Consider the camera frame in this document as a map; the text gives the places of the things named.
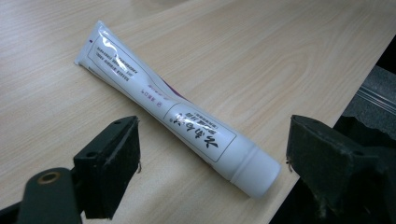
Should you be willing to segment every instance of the white tube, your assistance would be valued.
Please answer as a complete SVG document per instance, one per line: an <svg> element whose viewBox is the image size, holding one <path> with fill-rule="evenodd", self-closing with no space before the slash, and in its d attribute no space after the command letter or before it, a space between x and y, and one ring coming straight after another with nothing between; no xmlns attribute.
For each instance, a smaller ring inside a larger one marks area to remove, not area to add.
<svg viewBox="0 0 396 224"><path fill-rule="evenodd" d="M276 179L280 165L244 135L169 87L97 22L75 60L145 108L224 178L253 198Z"/></svg>

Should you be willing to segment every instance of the screw hole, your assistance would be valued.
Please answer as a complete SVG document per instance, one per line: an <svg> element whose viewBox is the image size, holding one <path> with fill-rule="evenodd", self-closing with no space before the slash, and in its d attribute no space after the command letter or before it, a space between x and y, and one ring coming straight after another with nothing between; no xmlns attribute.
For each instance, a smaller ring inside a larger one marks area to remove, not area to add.
<svg viewBox="0 0 396 224"><path fill-rule="evenodd" d="M95 157L98 153L97 152L89 152L87 153L86 157L91 158L91 157Z"/></svg>
<svg viewBox="0 0 396 224"><path fill-rule="evenodd" d="M61 177L61 174L59 172L49 172L40 176L37 182L39 185L46 185L55 182L57 179L59 179L59 177Z"/></svg>

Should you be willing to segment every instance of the wooden table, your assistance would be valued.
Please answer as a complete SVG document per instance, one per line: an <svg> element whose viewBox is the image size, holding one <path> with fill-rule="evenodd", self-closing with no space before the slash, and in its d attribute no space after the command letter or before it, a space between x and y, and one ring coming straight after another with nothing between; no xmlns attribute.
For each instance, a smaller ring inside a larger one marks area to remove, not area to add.
<svg viewBox="0 0 396 224"><path fill-rule="evenodd" d="M186 98L282 164L262 199L73 64L98 20ZM2 1L0 30L0 207L19 201L32 175L72 168L111 121L137 115L143 170L111 223L267 223L298 179L285 158L290 116L334 125L395 36L396 3Z"/></svg>

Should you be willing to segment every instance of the tube cap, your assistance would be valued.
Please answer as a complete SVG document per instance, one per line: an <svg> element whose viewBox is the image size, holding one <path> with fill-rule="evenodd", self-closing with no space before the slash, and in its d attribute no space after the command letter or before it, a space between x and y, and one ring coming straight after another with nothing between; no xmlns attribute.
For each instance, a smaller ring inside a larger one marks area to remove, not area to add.
<svg viewBox="0 0 396 224"><path fill-rule="evenodd" d="M256 147L231 182L252 198L260 198L275 181L280 165Z"/></svg>

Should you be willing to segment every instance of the black bracket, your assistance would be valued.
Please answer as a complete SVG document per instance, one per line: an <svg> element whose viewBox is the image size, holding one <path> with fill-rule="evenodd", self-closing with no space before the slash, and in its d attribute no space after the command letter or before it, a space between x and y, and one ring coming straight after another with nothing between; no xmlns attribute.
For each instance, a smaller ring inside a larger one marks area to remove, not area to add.
<svg viewBox="0 0 396 224"><path fill-rule="evenodd" d="M75 167L34 175L23 199L0 211L0 223L81 223L113 218L129 181L140 168L136 116L109 124L75 157Z"/></svg>
<svg viewBox="0 0 396 224"><path fill-rule="evenodd" d="M396 223L395 148L363 147L315 119L291 117L288 163L338 217Z"/></svg>

